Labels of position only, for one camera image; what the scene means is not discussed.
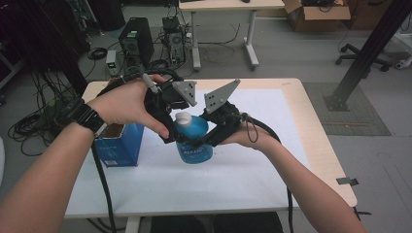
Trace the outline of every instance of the black metal pole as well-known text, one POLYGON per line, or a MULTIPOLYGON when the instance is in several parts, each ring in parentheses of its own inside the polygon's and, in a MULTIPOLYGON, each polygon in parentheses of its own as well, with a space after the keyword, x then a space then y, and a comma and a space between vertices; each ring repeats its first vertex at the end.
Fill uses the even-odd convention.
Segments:
POLYGON ((370 66, 412 11, 411 0, 394 0, 363 45, 345 77, 332 95, 325 97, 330 111, 347 111, 346 101, 370 66))

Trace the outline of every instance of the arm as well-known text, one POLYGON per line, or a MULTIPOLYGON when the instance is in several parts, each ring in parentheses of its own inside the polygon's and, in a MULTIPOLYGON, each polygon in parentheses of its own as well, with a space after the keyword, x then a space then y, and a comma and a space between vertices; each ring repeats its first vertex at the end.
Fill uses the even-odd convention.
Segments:
MULTIPOLYGON (((139 122, 167 138, 165 126, 145 110, 146 90, 143 82, 133 82, 88 104, 108 124, 139 122)), ((77 123, 64 128, 0 204, 0 231, 58 232, 93 140, 91 130, 77 123)))
POLYGON ((255 143, 250 142, 245 127, 224 143, 239 143, 266 155, 317 231, 365 232, 352 208, 332 188, 306 169, 278 141, 261 128, 258 131, 258 140, 255 143))

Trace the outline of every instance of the table leg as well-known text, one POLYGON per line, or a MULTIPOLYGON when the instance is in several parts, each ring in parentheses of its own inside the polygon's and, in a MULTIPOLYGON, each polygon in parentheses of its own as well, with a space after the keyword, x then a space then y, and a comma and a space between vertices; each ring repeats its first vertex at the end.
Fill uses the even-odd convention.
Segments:
POLYGON ((196 24, 194 23, 194 15, 196 12, 191 12, 191 56, 193 58, 193 69, 195 71, 200 70, 200 55, 199 55, 199 45, 197 44, 197 35, 196 35, 196 24))
POLYGON ((130 216, 127 218, 126 229, 124 233, 138 233, 140 227, 140 217, 130 216))
POLYGON ((252 10, 251 11, 251 18, 249 20, 248 37, 244 38, 245 46, 246 46, 246 49, 248 51, 249 58, 251 58, 251 63, 252 63, 252 69, 253 70, 255 70, 255 68, 258 67, 258 58, 257 58, 257 55, 255 54, 254 47, 252 46, 252 38, 254 36, 256 17, 257 17, 257 10, 252 10))

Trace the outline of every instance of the electronic equipment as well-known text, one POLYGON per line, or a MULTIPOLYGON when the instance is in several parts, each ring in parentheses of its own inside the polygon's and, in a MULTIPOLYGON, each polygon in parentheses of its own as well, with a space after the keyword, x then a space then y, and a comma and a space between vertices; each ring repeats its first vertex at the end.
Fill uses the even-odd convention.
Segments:
POLYGON ((124 58, 126 67, 124 69, 124 74, 125 75, 130 75, 130 74, 143 74, 145 71, 145 66, 143 65, 142 60, 140 59, 140 56, 138 55, 128 55, 124 58))
POLYGON ((177 17, 163 17, 163 30, 165 33, 176 32, 179 27, 179 20, 177 17))
POLYGON ((115 50, 107 51, 106 66, 107 66, 107 69, 109 70, 111 77, 115 77, 120 73, 120 66, 118 63, 117 53, 115 50))
POLYGON ((170 61, 179 65, 186 61, 185 35, 177 17, 164 17, 162 19, 164 42, 169 51, 170 61))
POLYGON ((166 34, 166 38, 172 64, 184 63, 186 61, 186 55, 183 31, 166 34))
POLYGON ((143 66, 149 67, 155 47, 147 18, 131 17, 119 36, 119 42, 124 57, 139 56, 143 66))

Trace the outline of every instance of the gray metal bracket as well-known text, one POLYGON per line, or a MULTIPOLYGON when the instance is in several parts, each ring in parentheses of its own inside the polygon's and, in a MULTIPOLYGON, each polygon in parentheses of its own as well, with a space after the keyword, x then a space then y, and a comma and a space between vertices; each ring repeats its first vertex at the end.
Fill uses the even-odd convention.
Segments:
POLYGON ((197 104, 195 99, 195 86, 197 82, 195 81, 181 81, 181 82, 173 82, 173 88, 185 98, 186 101, 193 107, 197 104))
POLYGON ((240 80, 236 79, 231 83, 205 94, 206 113, 211 114, 216 109, 220 108, 239 84, 240 80))

